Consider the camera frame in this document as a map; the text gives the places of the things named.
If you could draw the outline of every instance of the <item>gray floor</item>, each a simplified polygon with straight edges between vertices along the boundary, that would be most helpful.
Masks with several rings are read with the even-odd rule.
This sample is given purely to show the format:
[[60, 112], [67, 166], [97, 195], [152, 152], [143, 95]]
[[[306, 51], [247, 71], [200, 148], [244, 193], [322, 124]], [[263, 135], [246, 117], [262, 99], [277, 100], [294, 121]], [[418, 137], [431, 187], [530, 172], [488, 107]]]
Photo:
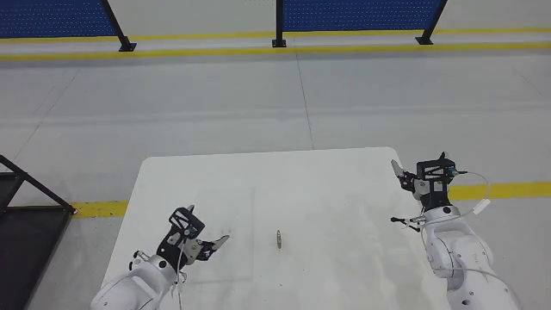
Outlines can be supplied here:
[[[71, 202], [128, 199], [150, 156], [312, 148], [391, 146], [409, 168], [446, 150], [462, 169], [494, 183], [549, 181], [549, 57], [409, 53], [0, 64], [0, 152]], [[24, 190], [18, 203], [45, 202]], [[551, 247], [544, 232], [551, 203], [496, 203], [472, 219], [475, 228], [503, 260], [497, 270], [525, 308], [547, 308], [551, 266], [542, 252]], [[31, 308], [85, 309], [120, 222], [74, 220]]]

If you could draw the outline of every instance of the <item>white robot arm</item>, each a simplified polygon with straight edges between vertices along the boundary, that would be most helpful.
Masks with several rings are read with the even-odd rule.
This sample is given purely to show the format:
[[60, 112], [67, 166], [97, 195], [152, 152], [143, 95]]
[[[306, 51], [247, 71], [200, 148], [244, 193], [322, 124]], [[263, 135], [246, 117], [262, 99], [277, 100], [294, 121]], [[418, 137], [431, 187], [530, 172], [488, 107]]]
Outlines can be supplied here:
[[194, 206], [177, 208], [170, 217], [172, 227], [157, 249], [147, 256], [134, 253], [130, 271], [103, 285], [91, 310], [156, 310], [170, 287], [179, 282], [184, 265], [207, 261], [230, 237], [214, 242], [196, 239], [205, 225], [192, 215]]
[[[445, 153], [437, 160], [417, 163], [418, 173], [402, 170], [392, 161], [402, 189], [413, 193], [423, 205], [422, 215], [409, 220], [392, 218], [416, 231], [426, 231], [424, 247], [434, 274], [448, 281], [448, 302], [452, 310], [519, 310], [510, 289], [492, 269], [493, 254], [488, 244], [449, 202], [448, 184], [457, 175], [455, 163]], [[410, 226], [421, 225], [421, 228]]]

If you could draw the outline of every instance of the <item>cable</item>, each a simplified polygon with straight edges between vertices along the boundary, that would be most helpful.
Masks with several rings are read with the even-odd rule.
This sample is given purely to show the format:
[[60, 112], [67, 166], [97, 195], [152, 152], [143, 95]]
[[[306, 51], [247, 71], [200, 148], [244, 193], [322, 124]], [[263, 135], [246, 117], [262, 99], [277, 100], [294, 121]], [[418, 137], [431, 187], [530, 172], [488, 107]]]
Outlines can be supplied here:
[[[485, 182], [486, 182], [486, 195], [484, 196], [484, 199], [482, 200], [486, 200], [486, 199], [489, 199], [490, 198], [490, 192], [492, 190], [492, 185], [488, 182], [488, 180], [483, 177], [481, 174], [478, 174], [476, 172], [471, 172], [471, 171], [468, 171], [467, 174], [473, 174], [473, 175], [476, 175], [480, 178], [482, 178]], [[428, 224], [425, 224], [423, 226], [421, 226], [421, 240], [423, 241], [423, 247], [426, 251], [426, 243], [424, 242], [424, 236], [423, 236], [423, 230], [428, 226], [428, 225], [433, 225], [433, 224], [440, 224], [440, 223], [443, 223], [443, 222], [446, 222], [446, 221], [452, 221], [452, 220], [457, 220], [457, 219], [460, 219], [460, 218], [463, 218], [464, 216], [468, 215], [468, 214], [471, 214], [474, 209], [476, 208], [476, 206], [474, 206], [473, 208], [471, 208], [470, 210], [468, 210], [467, 212], [465, 212], [464, 214], [461, 214], [460, 216], [458, 217], [454, 217], [454, 218], [450, 218], [450, 219], [446, 219], [446, 220], [438, 220], [436, 222], [432, 222], [432, 223], [428, 223]], [[472, 269], [472, 268], [439, 268], [439, 269], [433, 269], [433, 270], [469, 270], [469, 271], [472, 271], [472, 272], [478, 272], [478, 273], [481, 273], [482, 275], [489, 275], [489, 276], [493, 276], [494, 278], [500, 280], [513, 294], [513, 296], [515, 297], [515, 301], [517, 302], [518, 306], [520, 307], [521, 310], [523, 310], [523, 304], [521, 303], [520, 301], [520, 298], [518, 298], [518, 295], [517, 293], [515, 292], [515, 290], [509, 286], [509, 284], [507, 284], [507, 282], [505, 280], [503, 280], [502, 278], [500, 278], [499, 276], [493, 274], [493, 273], [490, 273], [490, 272], [486, 272], [484, 270], [475, 270], [475, 269]]]
[[521, 303], [520, 298], [518, 298], [517, 292], [515, 292], [515, 290], [511, 286], [509, 286], [509, 284], [507, 284], [507, 282], [505, 280], [503, 280], [502, 278], [500, 278], [499, 276], [497, 276], [493, 273], [486, 272], [484, 270], [475, 270], [473, 268], [435, 268], [434, 270], [469, 270], [469, 271], [472, 271], [472, 272], [479, 272], [484, 276], [485, 275], [493, 276], [494, 278], [500, 280], [507, 287], [507, 289], [509, 289], [511, 291], [511, 293], [513, 294], [513, 296], [515, 298], [515, 301], [517, 302], [518, 306], [520, 307], [520, 310], [524, 309], [523, 303]]
[[182, 249], [180, 250], [180, 256], [178, 256], [178, 264], [176, 265], [176, 284], [178, 287], [178, 305], [180, 307], [180, 310], [183, 310], [182, 307], [182, 289], [180, 284], [180, 262], [182, 261], [182, 254], [183, 254], [183, 245], [185, 244], [185, 240], [182, 242]]
[[[492, 190], [492, 185], [488, 182], [488, 180], [483, 177], [481, 174], [478, 174], [476, 172], [471, 172], [471, 171], [467, 171], [466, 174], [473, 174], [473, 175], [476, 175], [478, 177], [481, 177], [485, 182], [486, 182], [486, 196], [484, 196], [484, 199], [482, 200], [486, 200], [486, 199], [489, 199], [490, 198], [490, 191]], [[449, 219], [445, 219], [445, 220], [438, 220], [436, 222], [433, 222], [433, 223], [427, 223], [427, 224], [424, 224], [423, 226], [421, 226], [421, 240], [423, 241], [423, 246], [425, 246], [425, 242], [424, 242], [424, 236], [423, 236], [423, 230], [429, 226], [429, 225], [433, 225], [433, 224], [440, 224], [440, 223], [444, 223], [446, 221], [452, 221], [452, 220], [457, 220], [457, 219], [460, 219], [460, 218], [463, 218], [464, 216], [466, 216], [467, 214], [471, 214], [474, 209], [476, 208], [476, 206], [474, 206], [473, 208], [469, 209], [467, 212], [465, 212], [464, 214], [461, 214], [459, 217], [454, 217], [454, 218], [449, 218]]]

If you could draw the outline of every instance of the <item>white table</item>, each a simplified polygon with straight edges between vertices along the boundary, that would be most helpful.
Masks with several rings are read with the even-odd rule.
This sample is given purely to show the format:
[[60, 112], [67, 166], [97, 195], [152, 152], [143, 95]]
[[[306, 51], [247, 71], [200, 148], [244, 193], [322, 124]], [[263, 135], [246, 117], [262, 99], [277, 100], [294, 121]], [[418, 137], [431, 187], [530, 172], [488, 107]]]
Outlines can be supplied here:
[[419, 212], [392, 158], [387, 147], [148, 158], [104, 281], [135, 251], [154, 254], [174, 209], [195, 204], [200, 239], [231, 237], [184, 269], [186, 310], [447, 310], [419, 235], [390, 222]]

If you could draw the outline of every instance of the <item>yellow floor line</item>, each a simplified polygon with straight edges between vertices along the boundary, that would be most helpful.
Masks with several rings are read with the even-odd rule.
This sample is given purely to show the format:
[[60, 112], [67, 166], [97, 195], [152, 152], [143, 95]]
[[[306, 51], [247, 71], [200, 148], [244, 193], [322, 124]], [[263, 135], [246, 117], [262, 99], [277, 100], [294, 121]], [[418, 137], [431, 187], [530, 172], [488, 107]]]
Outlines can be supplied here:
[[73, 218], [124, 217], [128, 200], [103, 202], [76, 202], [72, 206], [78, 210]]
[[[486, 185], [457, 185], [449, 191], [452, 202], [479, 200], [486, 195]], [[551, 183], [495, 183], [492, 184], [491, 199], [551, 197]], [[127, 211], [128, 200], [73, 203], [78, 213], [73, 217], [108, 218], [123, 217]]]
[[[423, 30], [350, 30], [350, 31], [289, 31], [283, 37], [323, 37], [323, 36], [363, 36], [363, 35], [408, 35], [419, 34]], [[501, 28], [501, 29], [436, 29], [433, 34], [540, 34], [551, 33], [551, 28]], [[141, 40], [195, 40], [195, 39], [256, 39], [274, 38], [275, 32], [263, 31], [252, 33], [228, 34], [164, 34], [164, 35], [131, 35], [130, 41]], [[52, 42], [113, 42], [116, 36], [90, 37], [44, 37], [0, 39], [1, 43], [52, 43]]]
[[91, 53], [46, 53], [46, 54], [0, 54], [0, 61], [41, 61], [61, 59], [129, 59], [150, 57], [221, 56], [246, 54], [295, 54], [295, 53], [387, 53], [387, 52], [436, 52], [474, 50], [551, 49], [551, 42], [507, 43], [452, 43], [434, 46], [376, 45], [376, 46], [290, 46], [288, 48], [243, 47], [243, 48], [198, 48], [167, 49], [135, 52]]
[[[449, 190], [451, 201], [479, 200], [485, 195], [485, 184], [451, 186]], [[490, 191], [490, 199], [526, 197], [551, 197], [551, 183], [494, 183]]]

